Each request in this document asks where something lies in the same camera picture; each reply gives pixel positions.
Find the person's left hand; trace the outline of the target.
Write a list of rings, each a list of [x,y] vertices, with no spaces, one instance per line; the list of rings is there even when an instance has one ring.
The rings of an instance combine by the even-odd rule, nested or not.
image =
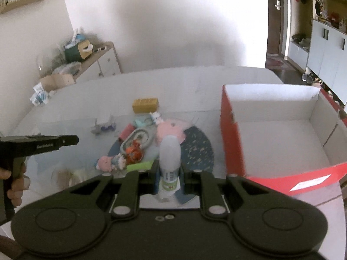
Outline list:
[[[7,191],[7,197],[11,200],[14,207],[18,207],[22,204],[23,192],[30,187],[31,180],[25,173],[26,165],[23,162],[21,164],[19,176],[13,180],[11,188]]]

